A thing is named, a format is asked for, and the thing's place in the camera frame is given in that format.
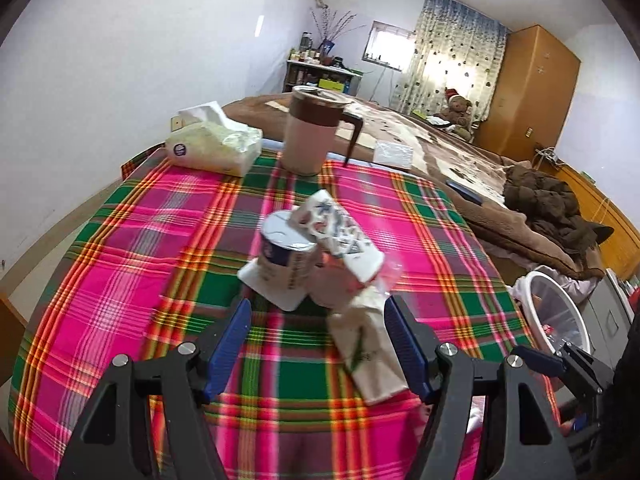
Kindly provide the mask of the white paper carton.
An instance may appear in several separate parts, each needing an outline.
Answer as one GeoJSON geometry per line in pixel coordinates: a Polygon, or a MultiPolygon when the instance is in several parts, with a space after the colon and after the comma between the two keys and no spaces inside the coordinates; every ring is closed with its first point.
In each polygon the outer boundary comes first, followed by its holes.
{"type": "Polygon", "coordinates": [[[329,333],[367,405],[381,403],[408,389],[384,323],[387,298],[370,286],[328,316],[329,333]]]}

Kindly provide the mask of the white yogurt cup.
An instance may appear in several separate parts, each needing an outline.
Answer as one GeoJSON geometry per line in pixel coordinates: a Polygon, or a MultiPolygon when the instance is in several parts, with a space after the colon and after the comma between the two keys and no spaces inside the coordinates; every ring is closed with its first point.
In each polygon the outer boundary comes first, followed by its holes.
{"type": "Polygon", "coordinates": [[[238,271],[240,281],[284,312],[307,296],[306,281],[320,256],[314,239],[292,226],[292,211],[270,214],[259,227],[258,256],[238,271]]]}

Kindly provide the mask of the patterned paper cup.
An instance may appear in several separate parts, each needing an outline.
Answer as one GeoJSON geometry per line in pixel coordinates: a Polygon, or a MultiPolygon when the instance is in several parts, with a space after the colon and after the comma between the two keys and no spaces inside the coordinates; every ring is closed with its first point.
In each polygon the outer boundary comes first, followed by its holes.
{"type": "Polygon", "coordinates": [[[320,257],[306,287],[321,307],[344,308],[370,286],[386,295],[400,278],[398,258],[378,248],[326,190],[315,192],[293,209],[288,225],[317,244],[320,257]]]}

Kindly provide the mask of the white trash bin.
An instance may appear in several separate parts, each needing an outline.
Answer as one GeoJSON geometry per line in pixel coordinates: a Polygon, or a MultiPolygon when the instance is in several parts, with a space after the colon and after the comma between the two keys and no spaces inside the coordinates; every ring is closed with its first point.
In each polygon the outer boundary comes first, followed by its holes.
{"type": "Polygon", "coordinates": [[[518,278],[509,292],[520,304],[541,351],[555,354],[569,342],[591,354],[588,330],[578,307],[551,276],[529,272],[518,278]]]}

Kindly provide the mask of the grey bedside cabinet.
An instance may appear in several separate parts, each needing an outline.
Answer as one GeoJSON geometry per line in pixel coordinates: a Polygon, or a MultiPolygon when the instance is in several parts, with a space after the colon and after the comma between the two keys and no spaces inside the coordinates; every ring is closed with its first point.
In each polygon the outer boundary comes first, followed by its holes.
{"type": "Polygon", "coordinates": [[[615,368],[623,356],[634,311],[628,297],[612,269],[580,307],[591,344],[591,354],[604,364],[615,368]]]}

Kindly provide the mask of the plaid pink green tablecloth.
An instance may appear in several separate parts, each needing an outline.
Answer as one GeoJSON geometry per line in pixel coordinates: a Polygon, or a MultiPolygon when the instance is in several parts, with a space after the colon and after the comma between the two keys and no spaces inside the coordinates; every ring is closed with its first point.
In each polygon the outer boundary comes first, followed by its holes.
{"type": "MultiPolygon", "coordinates": [[[[400,264],[395,292],[474,358],[499,361],[533,336],[452,201],[434,184],[330,160],[318,176],[262,154],[232,178],[150,156],[89,220],[44,290],[15,362],[9,437],[52,479],[113,356],[163,356],[242,292],[260,222],[328,191],[400,264]]],[[[400,479],[427,409],[411,393],[367,406],[326,330],[326,310],[252,301],[252,327],[227,389],[207,410],[233,479],[400,479]]]]}

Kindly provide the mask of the orange wooden headboard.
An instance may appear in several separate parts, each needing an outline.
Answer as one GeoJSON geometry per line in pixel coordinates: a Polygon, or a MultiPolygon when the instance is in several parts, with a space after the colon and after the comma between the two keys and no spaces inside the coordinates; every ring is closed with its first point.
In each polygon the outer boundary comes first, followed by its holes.
{"type": "Polygon", "coordinates": [[[639,265],[639,231],[612,200],[574,168],[561,166],[555,174],[565,181],[576,195],[586,220],[614,229],[613,234],[600,245],[602,261],[621,280],[629,280],[639,265]]]}

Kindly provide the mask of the dark blue phone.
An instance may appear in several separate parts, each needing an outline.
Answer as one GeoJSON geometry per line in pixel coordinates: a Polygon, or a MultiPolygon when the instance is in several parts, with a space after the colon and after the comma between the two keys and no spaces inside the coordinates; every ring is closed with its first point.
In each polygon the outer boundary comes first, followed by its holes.
{"type": "Polygon", "coordinates": [[[446,185],[468,202],[478,206],[483,205],[483,197],[472,191],[470,188],[450,179],[446,180],[446,185]]]}

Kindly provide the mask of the white orange tissue box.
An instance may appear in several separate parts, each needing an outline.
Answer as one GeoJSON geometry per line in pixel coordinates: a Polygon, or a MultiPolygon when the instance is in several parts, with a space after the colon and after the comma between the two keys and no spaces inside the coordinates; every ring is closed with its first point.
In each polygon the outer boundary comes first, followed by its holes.
{"type": "Polygon", "coordinates": [[[413,149],[411,146],[377,140],[373,150],[372,162],[378,165],[410,169],[413,161],[413,149]]]}

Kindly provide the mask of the white tissue pack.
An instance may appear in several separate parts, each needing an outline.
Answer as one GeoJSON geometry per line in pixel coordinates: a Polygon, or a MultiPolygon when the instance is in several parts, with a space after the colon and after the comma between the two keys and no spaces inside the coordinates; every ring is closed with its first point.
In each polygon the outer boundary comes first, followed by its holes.
{"type": "Polygon", "coordinates": [[[180,110],[182,126],[165,141],[176,166],[244,177],[262,152],[262,129],[229,118],[216,102],[180,110]]]}

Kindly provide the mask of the teddy bear santa hat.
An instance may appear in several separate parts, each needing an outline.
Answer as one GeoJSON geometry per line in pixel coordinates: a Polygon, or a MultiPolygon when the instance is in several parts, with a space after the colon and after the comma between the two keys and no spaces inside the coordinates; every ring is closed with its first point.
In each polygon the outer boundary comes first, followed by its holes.
{"type": "Polygon", "coordinates": [[[465,141],[472,140],[471,108],[472,102],[460,96],[456,89],[445,89],[445,105],[437,113],[439,118],[446,120],[454,127],[454,132],[465,141]]]}

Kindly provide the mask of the orange wooden wardrobe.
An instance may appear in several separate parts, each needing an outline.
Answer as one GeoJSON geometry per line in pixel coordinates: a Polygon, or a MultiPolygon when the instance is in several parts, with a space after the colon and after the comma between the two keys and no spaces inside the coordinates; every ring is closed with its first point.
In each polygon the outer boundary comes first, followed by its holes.
{"type": "Polygon", "coordinates": [[[475,144],[520,162],[553,148],[570,109],[580,59],[539,25],[512,32],[475,144]]]}

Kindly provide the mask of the pink brown travel mug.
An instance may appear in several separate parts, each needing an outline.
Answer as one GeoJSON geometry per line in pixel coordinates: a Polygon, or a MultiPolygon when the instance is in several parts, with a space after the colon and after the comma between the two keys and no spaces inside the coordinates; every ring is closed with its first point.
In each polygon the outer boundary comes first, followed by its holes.
{"type": "Polygon", "coordinates": [[[363,119],[347,110],[350,99],[344,93],[311,86],[295,86],[288,107],[281,165],[309,177],[318,174],[332,151],[340,122],[354,127],[343,165],[352,157],[363,128],[363,119]]]}

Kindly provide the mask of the white shelf with items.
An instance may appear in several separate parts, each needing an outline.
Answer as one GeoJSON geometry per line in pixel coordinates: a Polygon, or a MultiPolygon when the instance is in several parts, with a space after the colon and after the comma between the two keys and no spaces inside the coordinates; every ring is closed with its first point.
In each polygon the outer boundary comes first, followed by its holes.
{"type": "Polygon", "coordinates": [[[362,75],[347,68],[339,56],[330,56],[332,49],[331,41],[315,48],[311,32],[303,32],[298,48],[292,49],[286,60],[282,90],[309,86],[356,96],[362,75]]]}

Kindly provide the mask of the dried branches in vase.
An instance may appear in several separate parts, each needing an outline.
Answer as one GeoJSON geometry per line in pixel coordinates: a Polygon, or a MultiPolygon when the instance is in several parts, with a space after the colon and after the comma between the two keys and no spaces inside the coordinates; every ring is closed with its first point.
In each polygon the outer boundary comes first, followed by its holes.
{"type": "Polygon", "coordinates": [[[311,9],[310,13],[319,35],[319,52],[322,58],[330,55],[338,38],[361,28],[361,25],[355,24],[358,14],[352,11],[341,13],[325,6],[311,9]]]}

